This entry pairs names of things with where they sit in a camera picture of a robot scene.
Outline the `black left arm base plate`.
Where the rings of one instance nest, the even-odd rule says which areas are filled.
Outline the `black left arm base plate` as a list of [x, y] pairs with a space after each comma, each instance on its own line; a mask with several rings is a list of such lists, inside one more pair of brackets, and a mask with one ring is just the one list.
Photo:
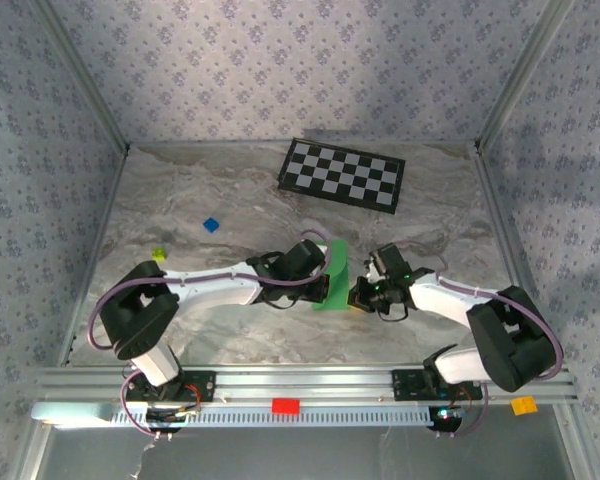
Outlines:
[[211, 402], [214, 398], [216, 373], [214, 371], [181, 371], [162, 386], [152, 385], [140, 373], [131, 380], [126, 400], [131, 402]]

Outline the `black white checkerboard board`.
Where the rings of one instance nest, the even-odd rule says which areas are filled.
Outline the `black white checkerboard board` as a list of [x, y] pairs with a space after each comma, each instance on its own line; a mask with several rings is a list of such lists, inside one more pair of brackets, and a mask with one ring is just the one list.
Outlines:
[[278, 188], [393, 214], [405, 166], [402, 159], [295, 138], [279, 171]]

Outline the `aluminium frame bar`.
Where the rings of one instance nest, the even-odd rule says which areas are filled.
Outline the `aluminium frame bar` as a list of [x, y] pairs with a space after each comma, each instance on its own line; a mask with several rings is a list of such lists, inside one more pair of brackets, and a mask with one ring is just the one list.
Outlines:
[[[184, 141], [156, 141], [156, 142], [130, 142], [130, 148], [139, 149], [166, 149], [166, 148], [194, 148], [194, 147], [212, 147], [212, 146], [276, 146], [289, 145], [291, 138], [286, 139], [269, 139], [269, 140], [184, 140]], [[367, 145], [431, 145], [435, 147], [451, 147], [463, 145], [468, 148], [475, 146], [475, 141], [471, 139], [452, 139], [452, 140], [399, 140], [399, 139], [374, 139], [374, 140], [317, 140], [317, 143], [354, 147]]]
[[497, 249], [506, 270], [506, 277], [512, 284], [518, 285], [526, 291], [543, 320], [548, 322], [550, 315], [538, 298], [536, 283], [532, 278], [520, 236], [517, 229], [511, 226], [507, 220], [506, 205], [497, 195], [496, 182], [490, 165], [475, 145], [469, 147], [469, 154], [478, 185], [484, 196]]
[[59, 356], [56, 361], [56, 367], [64, 368], [70, 363], [70, 356], [73, 349], [73, 342], [76, 338], [77, 332], [80, 329], [82, 312], [84, 310], [85, 302], [88, 296], [89, 287], [93, 279], [93, 275], [98, 263], [98, 258], [102, 249], [104, 236], [107, 230], [109, 217], [113, 208], [113, 204], [116, 198], [117, 190], [120, 184], [120, 179], [125, 167], [125, 163], [129, 156], [130, 146], [127, 145], [123, 151], [123, 156], [119, 166], [117, 167], [113, 180], [109, 189], [109, 193], [106, 197], [106, 203], [102, 215], [99, 217], [98, 230], [96, 232], [93, 247], [90, 251], [86, 270], [80, 286], [77, 290], [77, 297], [74, 302], [74, 306], [71, 311], [71, 316], [66, 329], [66, 334], [63, 338], [63, 342], [59, 351]]

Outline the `aluminium mounting rail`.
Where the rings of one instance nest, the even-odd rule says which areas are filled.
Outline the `aluminium mounting rail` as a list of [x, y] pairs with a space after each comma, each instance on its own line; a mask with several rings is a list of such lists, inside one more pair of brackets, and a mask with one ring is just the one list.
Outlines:
[[[216, 373], [212, 407], [268, 407], [277, 398], [309, 406], [374, 406], [395, 402], [390, 364], [228, 365]], [[35, 401], [117, 404], [120, 367], [45, 368]]]

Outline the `aluminium frame post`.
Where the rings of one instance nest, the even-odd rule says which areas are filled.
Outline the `aluminium frame post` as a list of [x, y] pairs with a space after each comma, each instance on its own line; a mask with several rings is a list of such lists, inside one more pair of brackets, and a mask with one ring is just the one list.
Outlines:
[[476, 138], [480, 155], [493, 147], [574, 3], [575, 0], [547, 0]]
[[72, 75], [84, 101], [95, 115], [105, 136], [118, 151], [125, 154], [129, 144], [52, 3], [50, 0], [27, 0], [27, 2], [60, 59]]

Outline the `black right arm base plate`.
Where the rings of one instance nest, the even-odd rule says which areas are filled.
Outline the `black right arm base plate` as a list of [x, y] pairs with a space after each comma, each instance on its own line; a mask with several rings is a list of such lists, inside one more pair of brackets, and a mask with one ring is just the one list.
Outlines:
[[450, 384], [430, 369], [396, 369], [391, 372], [396, 401], [482, 400], [483, 390], [472, 382]]

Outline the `green paper sheet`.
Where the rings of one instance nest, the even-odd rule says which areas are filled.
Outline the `green paper sheet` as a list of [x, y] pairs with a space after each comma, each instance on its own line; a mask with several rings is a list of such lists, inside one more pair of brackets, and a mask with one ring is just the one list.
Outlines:
[[344, 311], [348, 308], [349, 265], [348, 246], [345, 240], [336, 239], [331, 244], [331, 261], [326, 270], [329, 290], [324, 301], [313, 305], [314, 311]]

